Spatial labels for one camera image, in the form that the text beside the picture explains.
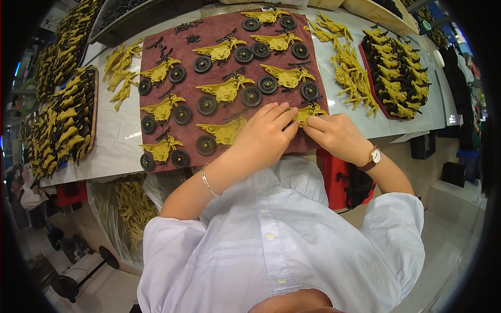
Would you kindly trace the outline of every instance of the watch face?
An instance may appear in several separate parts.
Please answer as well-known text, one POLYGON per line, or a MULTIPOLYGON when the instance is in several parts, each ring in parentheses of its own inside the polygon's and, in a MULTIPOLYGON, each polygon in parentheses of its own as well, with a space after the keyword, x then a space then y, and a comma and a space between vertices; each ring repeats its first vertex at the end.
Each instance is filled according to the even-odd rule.
POLYGON ((372 151, 372 161, 376 164, 381 161, 381 151, 379 149, 374 149, 374 151, 372 151))

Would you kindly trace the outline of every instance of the bracelet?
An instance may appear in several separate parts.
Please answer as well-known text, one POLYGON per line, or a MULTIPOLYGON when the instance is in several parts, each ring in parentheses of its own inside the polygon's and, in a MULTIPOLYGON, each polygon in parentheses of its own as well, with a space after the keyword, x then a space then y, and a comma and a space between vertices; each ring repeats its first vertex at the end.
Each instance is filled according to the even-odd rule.
POLYGON ((217 194, 215 193, 212 188, 210 187, 209 183, 207 182, 207 177, 205 176, 205 167, 209 165, 209 163, 205 163, 202 167, 202 180, 203 180, 203 183, 205 184, 205 186, 207 187, 207 189, 209 189, 209 191, 214 195, 214 197, 221 197, 222 193, 220 194, 217 194))

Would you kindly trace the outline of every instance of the gray bin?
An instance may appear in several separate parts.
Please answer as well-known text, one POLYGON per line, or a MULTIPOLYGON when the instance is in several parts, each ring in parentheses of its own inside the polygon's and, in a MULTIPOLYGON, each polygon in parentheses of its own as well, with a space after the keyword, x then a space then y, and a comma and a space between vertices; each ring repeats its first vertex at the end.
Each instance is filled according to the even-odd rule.
POLYGON ((99 42, 109 48, 123 43, 138 33, 178 15, 196 10, 217 0, 149 0, 133 8, 99 31, 104 17, 117 0, 106 0, 92 26, 89 43, 99 42))

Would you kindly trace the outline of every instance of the woman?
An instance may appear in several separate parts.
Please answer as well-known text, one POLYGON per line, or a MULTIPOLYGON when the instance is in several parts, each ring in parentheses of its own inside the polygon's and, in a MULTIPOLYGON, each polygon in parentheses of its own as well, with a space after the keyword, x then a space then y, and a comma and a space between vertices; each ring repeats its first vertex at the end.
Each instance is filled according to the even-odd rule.
POLYGON ((424 262, 409 180, 346 115, 310 116, 306 134, 384 193, 354 228, 328 208, 315 164, 281 159, 299 126, 284 129, 288 107, 263 106, 146 225, 143 312, 389 312, 409 294, 424 262))

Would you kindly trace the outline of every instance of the wristwatch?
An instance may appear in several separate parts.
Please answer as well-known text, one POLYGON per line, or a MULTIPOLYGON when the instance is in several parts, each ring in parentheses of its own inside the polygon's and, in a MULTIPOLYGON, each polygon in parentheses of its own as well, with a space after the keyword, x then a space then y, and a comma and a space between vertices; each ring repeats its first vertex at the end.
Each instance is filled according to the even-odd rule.
POLYGON ((374 148, 371 150, 369 163, 362 167, 359 167, 358 169, 362 172, 367 172, 368 170, 376 166, 379 161, 381 161, 381 150, 379 150, 378 146, 374 145, 374 148))

